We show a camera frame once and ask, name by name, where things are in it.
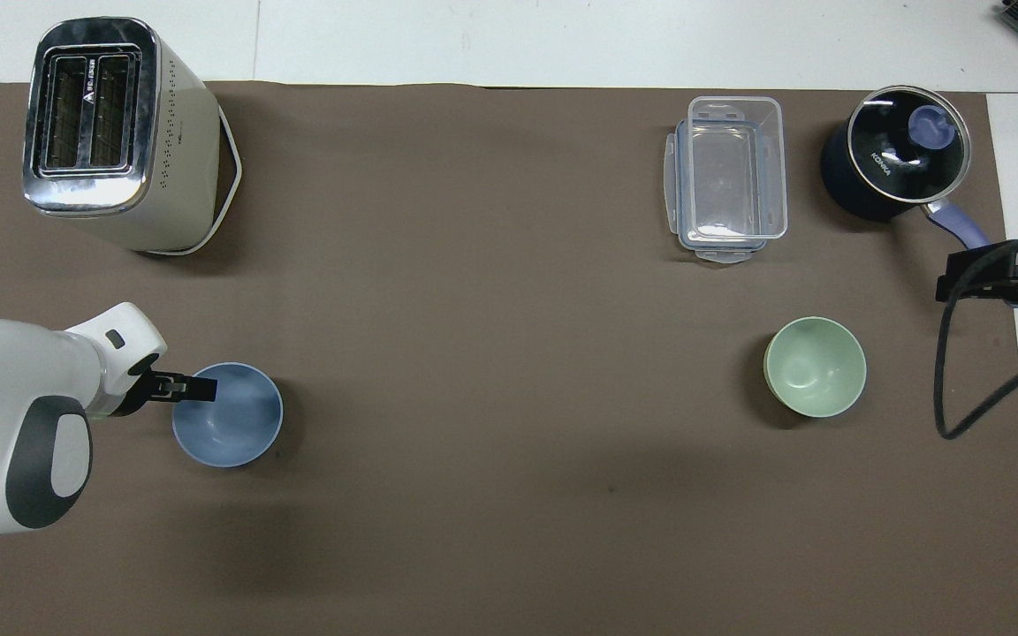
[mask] clear plastic container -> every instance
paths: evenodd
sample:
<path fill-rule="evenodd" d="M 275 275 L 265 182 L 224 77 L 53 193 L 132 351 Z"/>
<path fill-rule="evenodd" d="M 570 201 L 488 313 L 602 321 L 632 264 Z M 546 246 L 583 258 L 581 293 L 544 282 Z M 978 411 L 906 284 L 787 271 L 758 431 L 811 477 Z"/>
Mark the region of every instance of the clear plastic container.
<path fill-rule="evenodd" d="M 698 257 L 739 263 L 787 232 L 784 122 L 769 97 L 698 97 L 667 136 L 667 218 Z"/>

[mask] purple knob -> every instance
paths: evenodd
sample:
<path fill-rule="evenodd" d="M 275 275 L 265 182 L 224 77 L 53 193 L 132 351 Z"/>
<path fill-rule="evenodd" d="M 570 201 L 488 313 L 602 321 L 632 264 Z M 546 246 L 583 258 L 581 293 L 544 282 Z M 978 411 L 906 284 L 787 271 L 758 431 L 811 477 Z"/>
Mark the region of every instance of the purple knob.
<path fill-rule="evenodd" d="M 957 138 L 957 126 L 941 106 L 918 106 L 909 113 L 909 140 L 922 149 L 940 151 Z"/>

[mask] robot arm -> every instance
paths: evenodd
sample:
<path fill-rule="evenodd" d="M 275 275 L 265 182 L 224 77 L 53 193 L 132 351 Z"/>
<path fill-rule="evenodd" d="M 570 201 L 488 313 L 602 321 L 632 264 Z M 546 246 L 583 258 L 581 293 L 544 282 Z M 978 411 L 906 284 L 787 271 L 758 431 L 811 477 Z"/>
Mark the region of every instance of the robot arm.
<path fill-rule="evenodd" d="M 68 512 L 89 479 L 90 418 L 164 399 L 143 388 L 173 378 L 151 371 L 166 351 L 130 302 L 63 332 L 0 321 L 0 532 L 36 530 Z M 201 388 L 183 398 L 214 399 L 213 386 Z"/>

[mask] green bowl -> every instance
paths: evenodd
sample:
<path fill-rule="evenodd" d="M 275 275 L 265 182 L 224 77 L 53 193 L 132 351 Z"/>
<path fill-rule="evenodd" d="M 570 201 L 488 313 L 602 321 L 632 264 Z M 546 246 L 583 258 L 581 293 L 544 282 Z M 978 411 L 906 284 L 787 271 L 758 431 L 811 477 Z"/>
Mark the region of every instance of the green bowl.
<path fill-rule="evenodd" d="M 765 379 L 791 410 L 831 418 L 859 399 L 866 384 L 866 357 L 846 327 L 809 315 L 788 323 L 768 343 Z"/>

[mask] purple handle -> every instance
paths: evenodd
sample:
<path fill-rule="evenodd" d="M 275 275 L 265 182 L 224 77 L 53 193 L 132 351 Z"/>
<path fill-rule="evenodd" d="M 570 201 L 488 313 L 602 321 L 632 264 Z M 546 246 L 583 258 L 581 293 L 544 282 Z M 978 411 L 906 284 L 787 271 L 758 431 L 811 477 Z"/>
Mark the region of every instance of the purple handle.
<path fill-rule="evenodd" d="M 984 231 L 969 218 L 965 211 L 949 201 L 949 198 L 938 198 L 921 207 L 926 217 L 943 230 L 953 234 L 957 240 L 965 244 L 965 249 L 982 248 L 993 243 Z"/>

